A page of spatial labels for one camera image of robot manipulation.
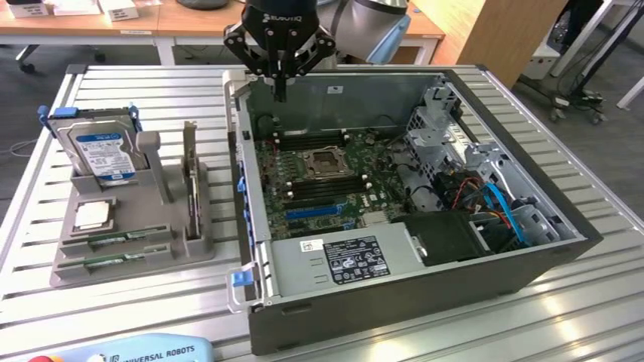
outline green circuit board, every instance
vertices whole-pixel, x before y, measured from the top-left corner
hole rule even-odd
[[[275,143],[258,142],[258,163],[263,180],[264,202],[274,240],[315,235],[318,232],[334,232],[366,225],[360,219],[366,213],[383,211],[391,220],[407,214],[410,202],[406,201],[404,184],[396,169],[392,168],[391,139],[379,140],[367,131],[350,132],[346,146],[312,149],[315,151],[338,150],[347,163],[346,172],[352,176],[367,175],[371,188],[359,193],[334,197],[335,205],[342,207],[338,215],[315,216],[287,220],[286,203],[288,182],[308,180],[306,154],[310,150],[282,151]]]

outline blue hard drive label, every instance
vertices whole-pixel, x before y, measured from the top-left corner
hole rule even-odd
[[[326,243],[324,254],[336,284],[391,274],[375,236]]]
[[[99,179],[118,181],[134,177],[132,159],[122,150],[126,141],[120,133],[86,134],[78,136],[76,141],[94,175]]]

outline floor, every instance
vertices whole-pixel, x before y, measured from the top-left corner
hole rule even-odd
[[[592,49],[602,39],[599,31],[586,49]],[[114,46],[102,50],[107,54],[108,64],[158,64],[152,47]],[[15,65],[18,52],[18,46],[0,48],[0,84],[7,84],[0,87],[0,107],[4,111],[4,129],[0,132],[0,219],[4,219],[28,161],[28,158],[12,156],[7,150],[16,142],[39,136],[36,109],[43,104],[51,104],[67,65],[94,62],[92,50],[87,47],[44,47],[30,58],[38,73],[27,75]],[[188,59],[190,53],[198,57]],[[222,47],[178,49],[175,57],[178,64],[234,62],[232,55]],[[620,110],[615,104],[643,75],[644,54],[626,45],[620,46],[588,86],[588,89],[602,92],[606,98],[610,121],[599,126],[591,125],[588,113],[575,109],[567,112],[567,119],[551,123],[550,101],[522,84],[514,88],[528,108],[640,217],[644,217],[644,198],[640,197],[644,195],[644,103],[634,103],[630,112]],[[555,89],[558,81],[550,78],[544,84]],[[28,154],[31,147],[20,152]]]

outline slotted aluminum surface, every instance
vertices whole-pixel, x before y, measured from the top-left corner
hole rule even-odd
[[[230,313],[224,292],[224,272],[240,263],[226,143],[224,69],[94,66],[84,75],[67,75],[55,106],[106,108],[132,101],[142,109],[144,129],[162,132],[160,154],[167,164],[179,162],[183,122],[198,122],[218,254],[212,261],[182,271],[68,290],[50,288],[71,167],[59,144],[43,133],[0,229],[0,255],[6,256],[0,359],[24,360],[36,353],[150,332],[203,336],[212,341],[216,360],[239,362],[644,357],[642,221],[495,77],[468,66],[454,70],[592,220],[604,241],[515,295],[267,357],[251,355],[247,318]],[[490,137],[467,107],[464,121],[479,138]]]

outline hard drive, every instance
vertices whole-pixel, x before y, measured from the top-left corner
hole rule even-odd
[[[84,111],[58,109],[44,123],[60,141],[78,176],[95,176],[103,186],[136,181],[136,171],[148,168],[136,148],[142,130],[135,107]]]

